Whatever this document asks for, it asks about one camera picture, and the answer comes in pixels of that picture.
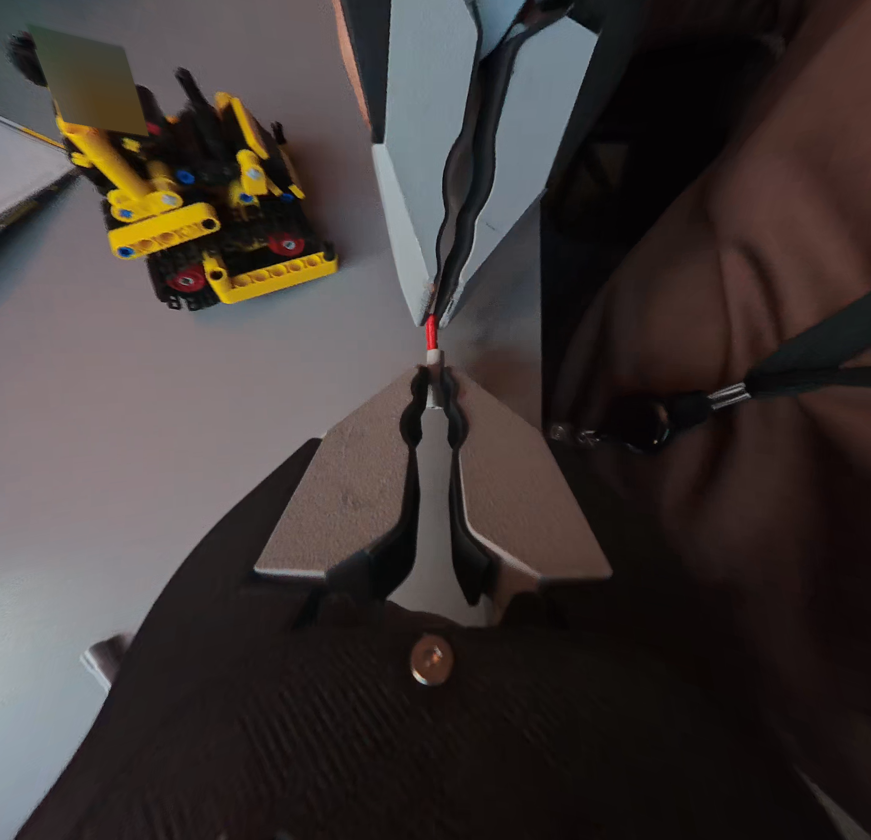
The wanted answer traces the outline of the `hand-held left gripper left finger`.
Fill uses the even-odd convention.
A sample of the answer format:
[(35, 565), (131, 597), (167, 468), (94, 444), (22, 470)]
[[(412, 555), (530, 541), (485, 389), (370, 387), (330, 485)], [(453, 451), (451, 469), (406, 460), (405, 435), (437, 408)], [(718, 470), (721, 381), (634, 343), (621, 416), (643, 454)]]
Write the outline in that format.
[(428, 368), (412, 368), (321, 438), (254, 564), (258, 575), (362, 601), (384, 601), (408, 578), (429, 389)]

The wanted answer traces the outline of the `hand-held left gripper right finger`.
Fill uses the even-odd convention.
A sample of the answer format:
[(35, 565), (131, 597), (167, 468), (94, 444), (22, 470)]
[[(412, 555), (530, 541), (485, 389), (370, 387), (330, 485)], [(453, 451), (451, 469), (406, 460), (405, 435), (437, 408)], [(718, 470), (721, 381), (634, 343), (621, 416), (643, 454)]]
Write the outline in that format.
[(465, 373), (439, 381), (451, 449), (454, 573), (495, 618), (519, 594), (608, 580), (612, 565), (543, 434)]

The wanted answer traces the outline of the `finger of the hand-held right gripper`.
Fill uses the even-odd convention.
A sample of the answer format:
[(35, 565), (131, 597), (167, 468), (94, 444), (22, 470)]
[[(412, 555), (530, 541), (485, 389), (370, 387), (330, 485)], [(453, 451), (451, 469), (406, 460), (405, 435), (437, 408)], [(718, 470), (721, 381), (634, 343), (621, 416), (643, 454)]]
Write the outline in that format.
[(446, 171), (463, 131), (481, 46), (466, 0), (390, 0), (382, 142), (376, 180), (402, 295), (425, 323), (441, 275)]
[(484, 62), (471, 177), (434, 304), (439, 328), (485, 260), (544, 191), (599, 40), (583, 25), (532, 25)]

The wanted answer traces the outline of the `yellow black lego vehicle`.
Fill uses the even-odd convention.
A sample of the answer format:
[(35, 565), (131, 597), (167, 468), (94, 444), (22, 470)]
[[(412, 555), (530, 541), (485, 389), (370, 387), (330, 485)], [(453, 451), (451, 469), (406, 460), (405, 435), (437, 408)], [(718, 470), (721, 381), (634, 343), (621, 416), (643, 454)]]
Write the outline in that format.
[(313, 229), (279, 122), (263, 127), (240, 98), (209, 101), (184, 68), (176, 116), (136, 85), (144, 136), (74, 125), (53, 100), (67, 157), (101, 198), (113, 255), (143, 260), (169, 309), (234, 305), (334, 274)]

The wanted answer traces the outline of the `lego instruction booklet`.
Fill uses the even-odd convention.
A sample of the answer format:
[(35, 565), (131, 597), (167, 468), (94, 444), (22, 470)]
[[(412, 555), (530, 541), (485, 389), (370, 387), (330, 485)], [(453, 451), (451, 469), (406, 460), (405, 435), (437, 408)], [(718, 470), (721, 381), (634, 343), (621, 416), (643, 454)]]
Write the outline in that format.
[(65, 151), (1, 118), (1, 231), (36, 214), (76, 174)]

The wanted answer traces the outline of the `person's right hand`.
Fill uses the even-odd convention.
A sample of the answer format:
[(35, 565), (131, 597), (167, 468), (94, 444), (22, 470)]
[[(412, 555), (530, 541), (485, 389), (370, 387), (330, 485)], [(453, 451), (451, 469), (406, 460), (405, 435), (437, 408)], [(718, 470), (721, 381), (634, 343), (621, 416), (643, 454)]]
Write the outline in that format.
[(339, 42), (340, 52), (343, 59), (344, 69), (347, 74), (347, 79), (354, 92), (354, 97), (359, 107), (363, 123), (368, 130), (371, 130), (371, 119), (368, 112), (367, 101), (362, 85), (361, 76), (358, 70), (352, 39), (350, 37), (349, 29), (347, 26), (343, 0), (331, 0), (331, 4), (333, 8), (336, 35)]

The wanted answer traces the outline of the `black badge reel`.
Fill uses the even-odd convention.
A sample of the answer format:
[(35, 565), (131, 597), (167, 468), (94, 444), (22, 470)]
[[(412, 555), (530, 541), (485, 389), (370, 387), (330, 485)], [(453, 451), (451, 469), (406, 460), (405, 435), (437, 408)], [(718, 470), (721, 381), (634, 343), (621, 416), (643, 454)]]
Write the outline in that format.
[(701, 391), (662, 397), (638, 394), (612, 402), (603, 432), (634, 452), (649, 454), (712, 415), (713, 405)]

